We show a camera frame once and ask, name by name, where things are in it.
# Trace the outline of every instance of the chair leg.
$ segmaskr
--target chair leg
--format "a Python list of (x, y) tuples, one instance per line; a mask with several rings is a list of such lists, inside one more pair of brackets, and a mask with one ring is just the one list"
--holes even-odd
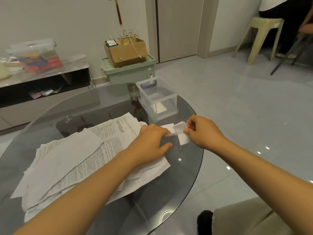
[(258, 30), (258, 33), (256, 35), (256, 38), (254, 40), (254, 43), (253, 43), (253, 46), (252, 46), (252, 49), (251, 49), (250, 56), (249, 56), (248, 61), (247, 61), (248, 65), (253, 65), (257, 55), (260, 52), (262, 44), (264, 43), (264, 40), (265, 40), (269, 30), (270, 29), (267, 28), (267, 27)]
[(300, 56), (303, 54), (304, 50), (306, 49), (306, 47), (308, 46), (309, 43), (311, 43), (312, 38), (311, 36), (308, 36), (308, 38), (306, 39), (306, 41), (304, 42), (303, 46), (301, 47), (299, 53), (297, 54), (297, 57), (292, 61), (292, 66), (295, 64), (295, 62), (300, 58)]
[(295, 50), (295, 48), (301, 43), (301, 40), (303, 39), (303, 35), (298, 35), (298, 40), (294, 43), (294, 45), (290, 48), (290, 50), (288, 51), (287, 54), (285, 54), (285, 56), (279, 61), (279, 63), (277, 64), (277, 66), (274, 68), (274, 70), (271, 72), (271, 75), (274, 74), (274, 72), (276, 72), (276, 70), (281, 66), (281, 64), (287, 59), (287, 57), (292, 53), (292, 51)]
[(241, 46), (242, 42), (244, 41), (246, 35), (248, 34), (248, 31), (249, 31), (250, 28), (251, 28), (251, 26), (250, 26), (250, 24), (249, 24), (248, 27), (246, 28), (246, 30), (245, 30), (245, 32), (244, 32), (244, 34), (243, 34), (243, 36), (242, 36), (240, 42), (238, 43), (236, 50), (233, 52), (232, 58), (235, 57), (235, 55), (236, 55), (238, 49), (240, 48), (240, 46)]
[(273, 60), (275, 54), (276, 54), (276, 49), (277, 49), (277, 45), (278, 45), (278, 40), (279, 40), (279, 37), (280, 37), (280, 33), (281, 33), (281, 30), (283, 28), (283, 25), (284, 25), (284, 20), (282, 20), (279, 24), (279, 27), (278, 27), (278, 30), (277, 30), (277, 34), (276, 34), (276, 38), (275, 38), (275, 42), (274, 42), (274, 46), (273, 46), (273, 50), (272, 50), (272, 55), (271, 55), (271, 59), (270, 61)]

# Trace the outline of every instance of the glass table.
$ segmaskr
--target glass table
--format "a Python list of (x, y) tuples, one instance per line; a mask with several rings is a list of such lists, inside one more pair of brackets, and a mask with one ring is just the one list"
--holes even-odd
[[(67, 137), (84, 128), (130, 112), (138, 121), (153, 123), (138, 101), (135, 83), (94, 88), (70, 97), (47, 110), (22, 130), (0, 159), (0, 231), (11, 235), (24, 222), (21, 198), (10, 199), (16, 186), (35, 158), (41, 144)], [(179, 123), (195, 114), (177, 97), (178, 114), (155, 122)], [(87, 234), (149, 234), (162, 224), (183, 202), (198, 175), (203, 150), (188, 143), (180, 146), (177, 137), (167, 152), (170, 163), (163, 174), (135, 192), (104, 206)]]

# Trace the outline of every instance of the white shirt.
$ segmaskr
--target white shirt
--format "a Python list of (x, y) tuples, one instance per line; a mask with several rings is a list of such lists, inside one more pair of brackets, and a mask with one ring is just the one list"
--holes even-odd
[(287, 0), (262, 0), (260, 11), (267, 11), (278, 6), (279, 4), (282, 4), (285, 1)]

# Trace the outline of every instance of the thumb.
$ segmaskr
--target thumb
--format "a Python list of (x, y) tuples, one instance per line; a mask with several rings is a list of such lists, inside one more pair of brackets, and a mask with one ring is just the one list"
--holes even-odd
[(160, 151), (162, 155), (166, 154), (166, 152), (173, 146), (170, 142), (164, 144), (162, 147), (160, 147)]
[(190, 128), (185, 128), (184, 133), (187, 134), (189, 136), (189, 138), (192, 139), (196, 132)]

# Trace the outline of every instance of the door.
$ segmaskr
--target door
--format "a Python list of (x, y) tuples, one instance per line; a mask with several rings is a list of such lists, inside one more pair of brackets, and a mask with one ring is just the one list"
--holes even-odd
[(195, 55), (203, 0), (156, 0), (159, 62)]

